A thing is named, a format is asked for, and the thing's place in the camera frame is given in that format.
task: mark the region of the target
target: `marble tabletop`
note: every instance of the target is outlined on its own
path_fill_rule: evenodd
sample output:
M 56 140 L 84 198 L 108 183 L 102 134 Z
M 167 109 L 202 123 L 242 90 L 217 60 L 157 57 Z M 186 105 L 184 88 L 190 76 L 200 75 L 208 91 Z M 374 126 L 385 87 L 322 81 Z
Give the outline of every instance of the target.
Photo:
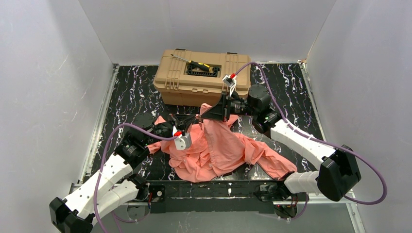
M 279 106 L 286 117 L 304 131 L 322 138 L 319 124 L 316 120 L 314 108 L 310 101 L 308 89 L 298 63 L 290 64 L 262 64 L 272 92 L 277 98 Z M 95 173 L 101 163 L 104 144 L 113 129 L 121 123 L 131 123 L 134 116 L 143 112 L 151 112 L 153 116 L 168 113 L 190 114 L 199 113 L 199 107 L 165 105 L 160 93 L 153 86 L 158 66 L 121 66 L 116 77 L 113 93 L 110 99 L 104 127 L 100 136 L 98 148 L 91 173 Z M 257 67 L 251 68 L 251 84 L 264 84 L 261 72 Z M 315 170 L 305 158 L 287 146 L 270 140 L 259 134 L 251 124 L 251 118 L 240 117 L 231 128 L 233 132 L 242 133 L 250 138 L 263 141 L 280 155 L 292 161 L 299 172 Z M 112 140 L 108 154 L 113 152 L 116 144 L 121 141 L 122 131 Z M 137 168 L 138 174 L 147 180 L 180 180 L 173 168 L 169 166 L 169 155 L 161 151 L 148 157 Z M 269 180 L 266 172 L 258 165 L 244 164 L 216 180 Z

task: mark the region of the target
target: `cloth fold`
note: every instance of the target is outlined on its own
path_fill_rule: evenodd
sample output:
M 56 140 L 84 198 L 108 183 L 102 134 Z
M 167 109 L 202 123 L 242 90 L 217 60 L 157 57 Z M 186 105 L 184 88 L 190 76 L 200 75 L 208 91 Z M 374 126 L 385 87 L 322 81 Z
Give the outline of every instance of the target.
M 210 108 L 202 104 L 200 114 Z M 238 168 L 244 163 L 258 163 L 272 178 L 280 178 L 296 166 L 270 149 L 264 142 L 255 141 L 241 133 L 233 133 L 230 127 L 238 120 L 231 115 L 227 122 L 205 119 L 189 129 L 192 145 L 177 150 L 174 141 L 161 141 L 148 145 L 150 153 L 159 149 L 170 155 L 169 165 L 183 180 L 190 182 L 210 181 Z M 159 117 L 155 124 L 165 122 Z

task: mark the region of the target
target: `gray floor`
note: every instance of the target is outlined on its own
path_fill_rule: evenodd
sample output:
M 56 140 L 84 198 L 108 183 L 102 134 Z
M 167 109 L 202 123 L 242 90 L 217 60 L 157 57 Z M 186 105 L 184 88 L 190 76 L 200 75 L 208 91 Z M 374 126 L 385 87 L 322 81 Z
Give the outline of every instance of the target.
M 136 218 L 143 215 L 140 207 Z M 127 217 L 122 206 L 116 213 Z M 140 223 L 120 223 L 123 233 L 353 233 L 344 204 L 309 204 L 301 218 L 290 224 L 284 220 L 258 215 L 255 212 L 179 212 L 153 214 Z M 110 233 L 118 232 L 111 215 L 103 218 Z M 102 233 L 96 224 L 92 233 Z

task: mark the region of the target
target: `tan toolbox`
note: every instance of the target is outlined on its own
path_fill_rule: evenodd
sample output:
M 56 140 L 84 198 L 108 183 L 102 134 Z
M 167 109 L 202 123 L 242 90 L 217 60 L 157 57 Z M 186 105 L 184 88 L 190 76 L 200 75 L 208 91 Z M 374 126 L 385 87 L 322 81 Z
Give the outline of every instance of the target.
M 208 64 L 213 69 L 206 75 L 214 73 L 216 77 L 188 75 L 205 74 L 189 63 L 172 57 L 171 54 Z M 235 73 L 242 65 L 250 61 L 247 55 L 234 53 L 207 53 L 187 50 L 166 50 L 154 77 L 154 87 L 162 95 L 165 104 L 200 106 L 202 103 L 214 105 L 222 93 L 227 90 L 222 78 L 225 74 Z M 243 69 L 237 77 L 236 92 L 246 98 L 250 87 L 250 66 Z

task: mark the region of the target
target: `screwdriver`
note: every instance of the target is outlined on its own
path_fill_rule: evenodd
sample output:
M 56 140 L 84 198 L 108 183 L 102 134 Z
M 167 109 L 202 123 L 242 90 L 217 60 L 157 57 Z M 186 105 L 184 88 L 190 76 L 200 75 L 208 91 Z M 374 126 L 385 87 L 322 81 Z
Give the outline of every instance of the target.
M 192 64 L 192 65 L 194 65 L 195 67 L 197 67 L 197 68 L 199 68 L 199 69 L 201 69 L 201 70 L 203 70 L 203 71 L 210 72 L 210 71 L 212 70 L 212 68 L 210 68 L 210 66 L 207 65 L 207 64 L 198 63 L 198 62 L 194 62 L 194 61 L 188 61 L 188 60 L 186 60 L 186 59 L 184 59 L 184 58 L 181 58 L 181 57 L 178 57 L 178 56 L 176 56 L 176 55 L 173 55 L 173 54 L 171 54 L 171 55 L 172 55 L 173 57 L 179 58 L 179 59 L 181 59 L 181 60 L 183 60 L 183 61 L 185 61 L 185 62 L 188 62 L 189 64 Z

